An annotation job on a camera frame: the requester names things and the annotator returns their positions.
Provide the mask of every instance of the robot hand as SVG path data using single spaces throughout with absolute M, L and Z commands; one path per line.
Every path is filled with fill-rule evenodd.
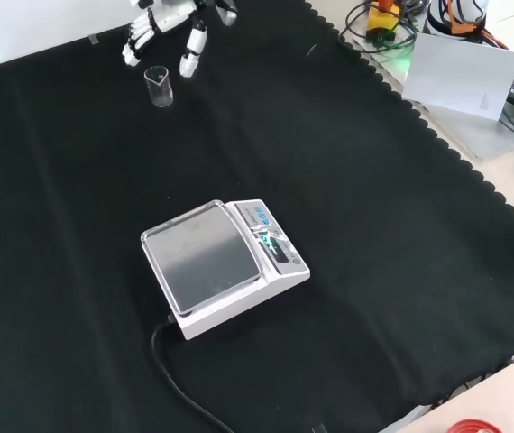
M 140 54 L 145 44 L 155 35 L 154 22 L 152 21 L 152 9 L 134 20 L 129 27 L 129 41 L 123 47 L 124 62 L 129 66 L 139 63 Z
M 216 10 L 223 24 L 233 25 L 237 18 L 234 0 L 215 0 Z M 195 72 L 199 57 L 207 42 L 207 28 L 195 13 L 204 6 L 203 0 L 131 0 L 132 5 L 147 8 L 129 27 L 129 40 L 123 48 L 124 62 L 135 66 L 142 51 L 156 33 L 164 34 L 189 19 L 193 23 L 187 49 L 181 58 L 179 72 L 189 78 Z
M 233 25 L 237 19 L 237 8 L 233 0 L 215 0 L 215 8 L 221 21 L 227 27 Z
M 197 65 L 199 64 L 199 56 L 205 48 L 207 42 L 207 28 L 201 20 L 193 18 L 193 29 L 188 37 L 187 49 L 181 63 L 179 64 L 179 73 L 182 77 L 190 78 L 193 76 Z

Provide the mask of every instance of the digital scale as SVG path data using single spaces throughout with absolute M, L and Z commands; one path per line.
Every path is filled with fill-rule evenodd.
M 147 254 L 187 340 L 309 278 L 260 200 L 214 200 L 144 232 Z

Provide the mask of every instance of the table surface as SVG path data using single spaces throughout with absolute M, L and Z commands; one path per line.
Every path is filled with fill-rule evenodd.
M 514 432 L 514 364 L 400 429 L 399 433 L 446 433 L 461 419 L 483 419 L 504 433 Z
M 332 23 L 336 29 L 343 30 L 347 13 L 361 0 L 309 0 L 319 14 Z M 507 0 L 491 0 L 488 12 L 487 27 L 492 33 L 514 50 L 514 4 Z M 401 91 L 410 63 L 410 52 L 387 53 L 375 55 L 374 66 L 384 76 L 384 80 L 392 87 Z M 462 115 L 449 110 L 429 107 L 425 109 L 420 104 L 414 104 L 428 121 L 429 127 L 438 136 L 445 139 L 452 148 L 459 151 L 464 160 L 470 162 L 474 170 L 479 171 L 485 180 L 495 186 L 506 202 L 514 207 L 514 135 L 496 122 Z M 501 146 L 500 156 L 484 160 L 473 155 L 468 147 L 475 143 L 489 146 Z

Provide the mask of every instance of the black cloth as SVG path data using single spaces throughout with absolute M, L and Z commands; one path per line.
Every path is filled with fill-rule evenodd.
M 0 432 L 214 431 L 151 362 L 169 309 L 140 246 L 214 198 L 263 199 L 311 268 L 163 340 L 234 431 L 377 431 L 514 354 L 514 209 L 306 4 L 239 8 L 204 12 L 192 80 L 186 29 L 134 69 L 124 31 L 0 66 Z

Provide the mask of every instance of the glass beaker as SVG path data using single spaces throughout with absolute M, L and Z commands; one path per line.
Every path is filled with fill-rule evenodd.
M 170 87 L 169 70 L 164 66 L 151 66 L 145 70 L 145 82 L 151 102 L 163 108 L 173 102 L 173 89 Z

